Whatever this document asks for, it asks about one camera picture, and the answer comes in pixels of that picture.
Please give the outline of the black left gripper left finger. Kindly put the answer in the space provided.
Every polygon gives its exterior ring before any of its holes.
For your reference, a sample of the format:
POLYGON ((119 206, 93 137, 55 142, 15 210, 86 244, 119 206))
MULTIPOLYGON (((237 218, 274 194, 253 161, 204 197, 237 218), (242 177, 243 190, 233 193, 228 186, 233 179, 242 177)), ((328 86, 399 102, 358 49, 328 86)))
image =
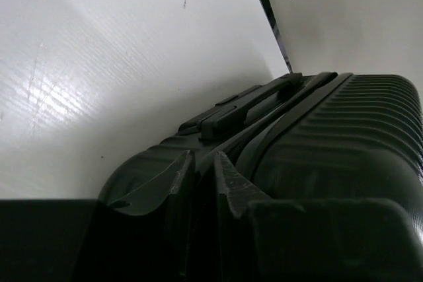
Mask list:
POLYGON ((180 281, 186 271, 195 158, 111 202, 1 202, 2 281, 180 281))

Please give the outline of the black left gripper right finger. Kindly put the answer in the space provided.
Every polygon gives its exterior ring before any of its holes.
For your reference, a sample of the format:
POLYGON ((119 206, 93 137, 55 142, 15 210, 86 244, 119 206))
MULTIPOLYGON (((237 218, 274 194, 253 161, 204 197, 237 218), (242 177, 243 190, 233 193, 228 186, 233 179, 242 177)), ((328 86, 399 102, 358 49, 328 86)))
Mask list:
POLYGON ((294 171, 297 194, 265 194, 214 158, 224 281, 421 281, 422 184, 387 151, 345 176, 294 171))

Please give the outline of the black ribbed hard-shell suitcase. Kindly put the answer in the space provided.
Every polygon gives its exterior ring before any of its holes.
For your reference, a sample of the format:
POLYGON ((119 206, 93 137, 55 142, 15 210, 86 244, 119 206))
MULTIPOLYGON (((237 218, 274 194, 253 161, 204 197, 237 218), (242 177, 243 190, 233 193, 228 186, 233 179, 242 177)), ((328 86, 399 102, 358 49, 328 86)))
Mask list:
POLYGON ((265 194, 297 194, 286 174, 345 176, 368 151, 400 158, 422 184, 422 112, 398 75, 289 74, 217 103, 178 132, 119 166, 100 201, 111 203, 162 173, 183 152, 195 158, 186 271, 180 281, 220 276, 214 158, 224 153, 265 194))

